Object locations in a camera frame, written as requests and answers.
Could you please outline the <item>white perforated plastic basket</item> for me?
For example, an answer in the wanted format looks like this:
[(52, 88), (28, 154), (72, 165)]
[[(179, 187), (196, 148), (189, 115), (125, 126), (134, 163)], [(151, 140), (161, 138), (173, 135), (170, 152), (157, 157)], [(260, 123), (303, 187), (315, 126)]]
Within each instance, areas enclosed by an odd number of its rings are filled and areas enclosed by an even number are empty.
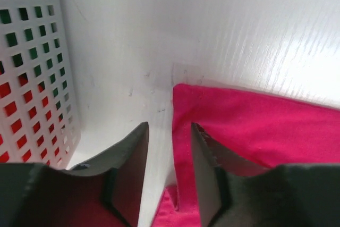
[(1, 162), (64, 169), (79, 141), (60, 0), (1, 0)]

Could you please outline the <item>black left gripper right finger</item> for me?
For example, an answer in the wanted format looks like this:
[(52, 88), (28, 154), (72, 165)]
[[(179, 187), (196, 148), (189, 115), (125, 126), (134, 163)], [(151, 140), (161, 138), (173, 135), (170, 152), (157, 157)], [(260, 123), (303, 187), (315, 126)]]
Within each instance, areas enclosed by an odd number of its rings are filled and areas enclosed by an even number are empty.
[(191, 125), (202, 226), (339, 226), (339, 165), (267, 168)]

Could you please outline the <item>pink t shirt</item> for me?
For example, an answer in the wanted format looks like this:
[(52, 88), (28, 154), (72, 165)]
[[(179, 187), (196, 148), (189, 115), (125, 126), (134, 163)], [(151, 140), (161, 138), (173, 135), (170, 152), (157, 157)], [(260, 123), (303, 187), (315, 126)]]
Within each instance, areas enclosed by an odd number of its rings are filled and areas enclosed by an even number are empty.
[(228, 88), (173, 88), (172, 141), (177, 184), (164, 189), (153, 226), (199, 226), (191, 124), (257, 164), (338, 163), (339, 111)]

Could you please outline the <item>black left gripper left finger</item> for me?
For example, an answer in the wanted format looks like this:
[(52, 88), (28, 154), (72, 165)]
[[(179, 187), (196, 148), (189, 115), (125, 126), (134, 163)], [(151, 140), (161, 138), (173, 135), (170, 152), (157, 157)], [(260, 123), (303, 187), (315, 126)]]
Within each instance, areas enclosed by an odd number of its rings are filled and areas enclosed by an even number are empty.
[(1, 165), (1, 226), (137, 226), (149, 125), (70, 170)]

